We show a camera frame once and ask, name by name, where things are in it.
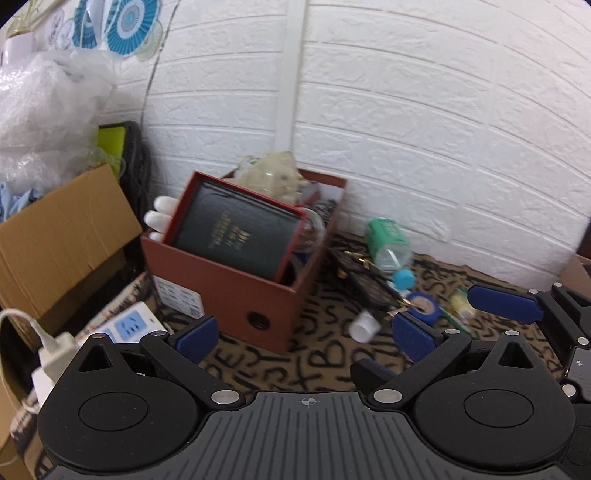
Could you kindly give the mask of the white charger plug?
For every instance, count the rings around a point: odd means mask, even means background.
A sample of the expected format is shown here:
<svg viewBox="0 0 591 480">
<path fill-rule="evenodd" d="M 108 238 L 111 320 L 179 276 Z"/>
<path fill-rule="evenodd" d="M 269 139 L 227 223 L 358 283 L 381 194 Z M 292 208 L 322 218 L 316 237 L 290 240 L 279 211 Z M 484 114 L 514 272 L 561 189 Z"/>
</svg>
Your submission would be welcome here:
<svg viewBox="0 0 591 480">
<path fill-rule="evenodd" d="M 57 337 L 43 334 L 41 344 L 38 351 L 41 368 L 53 382 L 57 382 L 77 354 L 79 345 L 69 332 Z"/>
</svg>

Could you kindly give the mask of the clear plastic bag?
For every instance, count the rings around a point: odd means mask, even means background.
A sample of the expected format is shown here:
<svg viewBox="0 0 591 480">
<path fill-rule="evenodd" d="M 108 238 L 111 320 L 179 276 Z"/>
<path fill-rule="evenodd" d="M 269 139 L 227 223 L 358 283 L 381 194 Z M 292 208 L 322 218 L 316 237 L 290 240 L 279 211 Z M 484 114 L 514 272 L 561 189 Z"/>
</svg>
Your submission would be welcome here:
<svg viewBox="0 0 591 480">
<path fill-rule="evenodd" d="M 120 61 L 102 50 L 30 54 L 1 68 L 1 183 L 14 194 L 55 190 L 109 162 L 99 117 Z"/>
</svg>

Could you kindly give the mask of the green label water bottle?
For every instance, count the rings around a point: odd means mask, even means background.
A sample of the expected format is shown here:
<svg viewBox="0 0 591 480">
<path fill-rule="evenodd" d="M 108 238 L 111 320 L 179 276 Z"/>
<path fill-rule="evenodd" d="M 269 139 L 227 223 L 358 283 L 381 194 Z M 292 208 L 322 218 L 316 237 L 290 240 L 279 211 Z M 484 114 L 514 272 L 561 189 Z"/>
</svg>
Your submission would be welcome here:
<svg viewBox="0 0 591 480">
<path fill-rule="evenodd" d="M 415 287 L 414 252 L 396 221 L 372 219 L 367 227 L 366 242 L 374 264 L 393 282 L 394 288 L 406 291 Z"/>
</svg>

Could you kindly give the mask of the green snack pack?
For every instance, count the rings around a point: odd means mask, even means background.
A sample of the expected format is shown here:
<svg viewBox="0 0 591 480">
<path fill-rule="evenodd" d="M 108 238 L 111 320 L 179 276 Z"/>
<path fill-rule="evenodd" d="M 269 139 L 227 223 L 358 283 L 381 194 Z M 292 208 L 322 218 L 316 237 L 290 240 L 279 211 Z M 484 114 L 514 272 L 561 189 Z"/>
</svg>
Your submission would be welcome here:
<svg viewBox="0 0 591 480">
<path fill-rule="evenodd" d="M 476 318 L 477 310 L 468 300 L 468 290 L 458 287 L 442 307 L 445 318 L 457 329 L 470 334 L 470 322 Z"/>
</svg>

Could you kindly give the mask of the light blue cloth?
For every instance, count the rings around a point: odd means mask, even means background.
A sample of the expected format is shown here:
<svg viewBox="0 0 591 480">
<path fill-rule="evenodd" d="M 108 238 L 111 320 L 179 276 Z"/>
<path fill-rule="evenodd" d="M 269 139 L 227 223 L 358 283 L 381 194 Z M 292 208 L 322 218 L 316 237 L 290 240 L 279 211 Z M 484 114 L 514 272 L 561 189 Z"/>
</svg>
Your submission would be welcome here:
<svg viewBox="0 0 591 480">
<path fill-rule="evenodd" d="M 31 188 L 21 195 L 13 194 L 9 186 L 2 182 L 0 185 L 0 222 L 5 222 L 42 197 L 43 194 L 35 188 Z"/>
</svg>

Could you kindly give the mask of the cardboard box right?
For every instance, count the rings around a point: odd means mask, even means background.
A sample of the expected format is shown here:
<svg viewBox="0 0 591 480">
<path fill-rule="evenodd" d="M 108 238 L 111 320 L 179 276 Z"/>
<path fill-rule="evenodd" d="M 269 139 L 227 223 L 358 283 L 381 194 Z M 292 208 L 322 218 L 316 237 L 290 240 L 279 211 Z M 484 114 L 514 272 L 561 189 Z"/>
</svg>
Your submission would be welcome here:
<svg viewBox="0 0 591 480">
<path fill-rule="evenodd" d="M 559 276 L 558 282 L 591 298 L 591 260 L 574 254 Z"/>
</svg>

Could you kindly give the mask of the black patterned wallet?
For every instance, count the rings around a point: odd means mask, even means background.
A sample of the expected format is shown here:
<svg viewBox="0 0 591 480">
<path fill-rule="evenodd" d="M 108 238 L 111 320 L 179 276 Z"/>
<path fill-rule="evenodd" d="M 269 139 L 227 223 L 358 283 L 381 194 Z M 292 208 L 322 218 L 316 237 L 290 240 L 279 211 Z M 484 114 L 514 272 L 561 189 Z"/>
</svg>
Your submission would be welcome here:
<svg viewBox="0 0 591 480">
<path fill-rule="evenodd" d="M 367 256 L 335 248 L 329 252 L 338 265 L 339 278 L 348 283 L 360 297 L 360 304 L 370 311 L 394 317 L 412 308 L 413 304 L 389 284 L 386 274 Z"/>
</svg>

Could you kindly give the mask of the clear glass cup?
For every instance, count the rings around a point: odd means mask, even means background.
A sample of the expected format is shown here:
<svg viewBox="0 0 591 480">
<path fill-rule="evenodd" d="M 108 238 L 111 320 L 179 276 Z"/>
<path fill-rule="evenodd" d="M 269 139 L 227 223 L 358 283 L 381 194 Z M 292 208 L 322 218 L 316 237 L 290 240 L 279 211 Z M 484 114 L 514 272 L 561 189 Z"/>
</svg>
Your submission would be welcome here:
<svg viewBox="0 0 591 480">
<path fill-rule="evenodd" d="M 311 208 L 301 207 L 300 211 L 304 213 L 305 218 L 301 222 L 301 230 L 297 235 L 294 252 L 308 254 L 315 252 L 322 246 L 327 235 L 327 228 L 321 215 Z"/>
</svg>

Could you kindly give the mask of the blue tape roll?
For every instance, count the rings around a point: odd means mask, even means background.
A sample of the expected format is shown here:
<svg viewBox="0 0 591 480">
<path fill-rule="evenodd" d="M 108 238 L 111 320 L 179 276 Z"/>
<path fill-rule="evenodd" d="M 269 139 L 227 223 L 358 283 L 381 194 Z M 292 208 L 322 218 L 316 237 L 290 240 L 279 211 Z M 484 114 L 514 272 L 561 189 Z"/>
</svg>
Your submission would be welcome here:
<svg viewBox="0 0 591 480">
<path fill-rule="evenodd" d="M 411 303 L 408 312 L 431 327 L 442 317 L 439 302 L 426 293 L 412 292 L 407 296 L 407 300 Z"/>
</svg>

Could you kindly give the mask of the translucent plastic strainer bowl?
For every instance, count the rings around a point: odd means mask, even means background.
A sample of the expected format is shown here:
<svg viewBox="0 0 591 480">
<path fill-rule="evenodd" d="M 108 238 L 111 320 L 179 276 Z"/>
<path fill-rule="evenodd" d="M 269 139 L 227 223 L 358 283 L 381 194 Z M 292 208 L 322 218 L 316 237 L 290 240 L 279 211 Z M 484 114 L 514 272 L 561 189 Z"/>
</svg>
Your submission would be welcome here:
<svg viewBox="0 0 591 480">
<path fill-rule="evenodd" d="M 276 201 L 296 206 L 304 178 L 298 172 L 293 153 L 283 151 L 259 158 L 243 158 L 233 174 L 232 182 Z"/>
</svg>

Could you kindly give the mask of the lettered brown table cloth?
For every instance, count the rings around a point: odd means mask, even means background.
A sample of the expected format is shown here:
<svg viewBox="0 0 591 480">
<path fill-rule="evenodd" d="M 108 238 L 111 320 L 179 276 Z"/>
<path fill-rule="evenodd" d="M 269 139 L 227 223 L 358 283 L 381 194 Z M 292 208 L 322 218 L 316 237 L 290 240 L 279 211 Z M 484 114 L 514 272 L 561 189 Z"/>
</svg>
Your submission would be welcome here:
<svg viewBox="0 0 591 480">
<path fill-rule="evenodd" d="M 384 325 L 369 344 L 360 344 L 349 337 L 349 324 L 362 311 L 361 304 L 356 301 L 361 294 L 349 293 L 349 287 L 343 283 L 345 280 L 334 278 L 332 260 L 332 255 L 327 254 L 322 261 L 317 281 L 305 298 L 303 310 L 288 341 L 287 353 L 276 354 L 220 334 L 216 348 L 205 357 L 200 367 L 246 396 L 258 389 L 297 392 L 349 390 L 353 388 L 349 366 L 362 358 L 379 361 L 396 373 L 409 368 L 413 362 L 403 353 L 398 340 L 393 339 L 391 326 Z M 415 254 L 412 270 L 417 277 L 417 291 L 443 302 L 446 309 L 451 308 L 450 298 L 456 291 L 467 290 L 475 283 L 519 290 L 519 287 L 467 265 L 448 264 L 429 255 Z M 160 307 L 151 280 L 148 281 L 146 275 L 142 274 L 139 280 L 134 280 L 129 287 L 131 290 L 125 287 L 127 290 L 124 291 L 131 293 L 122 294 L 124 300 L 117 300 L 116 308 L 112 309 L 130 306 L 131 300 L 137 297 L 146 300 L 149 307 L 156 306 L 156 316 L 163 319 L 173 333 L 191 323 L 189 317 Z M 535 325 L 527 326 L 488 313 L 478 313 L 468 321 L 468 328 L 474 338 L 484 341 L 497 340 L 502 331 L 515 328 L 531 342 L 532 348 L 556 378 L 563 372 L 562 364 Z M 2 327 L 2 335 L 2 346 L 7 345 L 3 347 L 4 353 L 12 355 L 12 360 L 20 356 L 23 362 L 33 361 L 32 352 L 12 324 Z M 9 457 L 16 455 L 19 471 L 24 472 L 14 474 L 14 478 L 40 479 L 49 471 L 51 462 L 42 453 L 36 433 L 39 405 L 32 391 L 23 401 L 26 408 L 21 407 L 11 419 L 8 438 L 12 450 Z"/>
</svg>

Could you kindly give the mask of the blue fan decoration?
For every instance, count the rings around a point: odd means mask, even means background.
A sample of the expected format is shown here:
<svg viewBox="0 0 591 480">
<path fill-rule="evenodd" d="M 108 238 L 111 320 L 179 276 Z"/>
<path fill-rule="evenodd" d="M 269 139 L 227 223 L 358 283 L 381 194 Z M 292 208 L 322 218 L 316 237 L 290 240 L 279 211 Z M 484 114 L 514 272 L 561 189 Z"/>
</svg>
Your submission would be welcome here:
<svg viewBox="0 0 591 480">
<path fill-rule="evenodd" d="M 69 39 L 76 48 L 104 47 L 121 57 L 147 61 L 163 38 L 158 0 L 79 1 Z"/>
</svg>

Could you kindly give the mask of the black green bag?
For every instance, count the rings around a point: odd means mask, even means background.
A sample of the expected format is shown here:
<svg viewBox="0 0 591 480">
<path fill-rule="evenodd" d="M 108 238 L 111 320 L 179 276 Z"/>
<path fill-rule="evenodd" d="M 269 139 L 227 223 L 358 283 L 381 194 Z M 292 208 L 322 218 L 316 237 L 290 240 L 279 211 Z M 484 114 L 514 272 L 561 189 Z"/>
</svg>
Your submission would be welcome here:
<svg viewBox="0 0 591 480">
<path fill-rule="evenodd" d="M 144 225 L 143 216 L 150 207 L 152 162 L 139 125 L 134 121 L 101 125 L 97 146 L 120 161 L 119 185 L 136 218 Z"/>
</svg>

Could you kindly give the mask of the red tray black insert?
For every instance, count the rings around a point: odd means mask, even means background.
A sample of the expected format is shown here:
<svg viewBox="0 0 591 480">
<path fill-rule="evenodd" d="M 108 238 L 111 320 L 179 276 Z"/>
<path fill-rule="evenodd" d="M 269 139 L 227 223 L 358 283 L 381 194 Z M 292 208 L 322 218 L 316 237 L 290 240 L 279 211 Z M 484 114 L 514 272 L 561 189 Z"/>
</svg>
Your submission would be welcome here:
<svg viewBox="0 0 591 480">
<path fill-rule="evenodd" d="M 308 214 L 195 171 L 163 243 L 195 257 L 280 281 Z"/>
</svg>

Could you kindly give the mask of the white plant pot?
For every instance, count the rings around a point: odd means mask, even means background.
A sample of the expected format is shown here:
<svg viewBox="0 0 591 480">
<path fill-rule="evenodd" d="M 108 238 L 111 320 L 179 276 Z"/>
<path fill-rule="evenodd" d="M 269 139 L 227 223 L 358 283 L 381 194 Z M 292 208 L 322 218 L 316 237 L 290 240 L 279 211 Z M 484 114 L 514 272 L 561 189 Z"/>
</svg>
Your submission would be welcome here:
<svg viewBox="0 0 591 480">
<path fill-rule="evenodd" d="M 13 64 L 36 51 L 35 35 L 25 32 L 8 38 L 2 48 L 1 65 Z"/>
</svg>

